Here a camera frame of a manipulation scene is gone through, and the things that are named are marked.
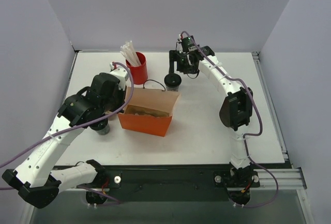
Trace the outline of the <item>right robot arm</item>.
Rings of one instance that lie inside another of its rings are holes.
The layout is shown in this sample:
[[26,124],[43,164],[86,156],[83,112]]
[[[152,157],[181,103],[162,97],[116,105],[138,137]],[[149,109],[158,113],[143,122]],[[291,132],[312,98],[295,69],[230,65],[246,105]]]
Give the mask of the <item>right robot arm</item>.
[[175,71],[198,76],[203,73],[217,91],[223,95],[224,101],[219,111],[221,122],[228,128],[231,146],[231,165],[236,169],[229,174],[229,180],[236,187],[242,186],[248,180],[243,170],[250,166],[245,149],[244,132],[252,116],[252,103],[248,94],[238,82],[230,80],[229,74],[217,59],[215,52],[208,46],[194,44],[193,37],[179,36],[176,44],[181,49],[169,51],[169,72],[164,78],[167,90],[177,91],[182,79]]

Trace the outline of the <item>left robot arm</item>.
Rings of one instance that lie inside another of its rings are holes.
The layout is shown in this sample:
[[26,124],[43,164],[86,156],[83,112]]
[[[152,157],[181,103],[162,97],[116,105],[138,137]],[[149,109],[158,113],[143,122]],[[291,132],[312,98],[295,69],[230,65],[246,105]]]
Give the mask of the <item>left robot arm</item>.
[[105,185],[108,180],[106,170],[93,159],[69,169],[53,168],[86,128],[101,136],[109,133],[106,112],[114,114],[123,109],[128,79],[128,72],[124,69],[101,72],[94,76],[90,86],[67,97],[45,135],[45,141],[15,169],[5,170],[3,180],[36,208],[48,206],[67,189],[88,184],[93,188]]

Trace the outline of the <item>black cup lid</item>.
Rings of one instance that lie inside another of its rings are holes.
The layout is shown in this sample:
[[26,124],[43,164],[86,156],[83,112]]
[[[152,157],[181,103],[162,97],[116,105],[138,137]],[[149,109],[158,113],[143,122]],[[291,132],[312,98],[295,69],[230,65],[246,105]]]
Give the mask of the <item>black cup lid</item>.
[[180,75],[176,74],[176,73],[169,73],[165,76],[164,78],[164,83],[165,84],[175,84],[175,83],[182,83],[182,78],[180,77]]

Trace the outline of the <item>orange paper bag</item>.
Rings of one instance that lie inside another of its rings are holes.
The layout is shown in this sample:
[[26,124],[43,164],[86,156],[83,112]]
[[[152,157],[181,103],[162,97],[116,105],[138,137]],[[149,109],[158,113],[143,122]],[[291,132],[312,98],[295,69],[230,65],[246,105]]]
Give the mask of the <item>orange paper bag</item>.
[[133,95],[129,97],[132,88],[127,88],[125,99],[129,101],[124,112],[118,114],[121,127],[127,130],[165,137],[169,129],[174,107],[180,93],[134,87]]

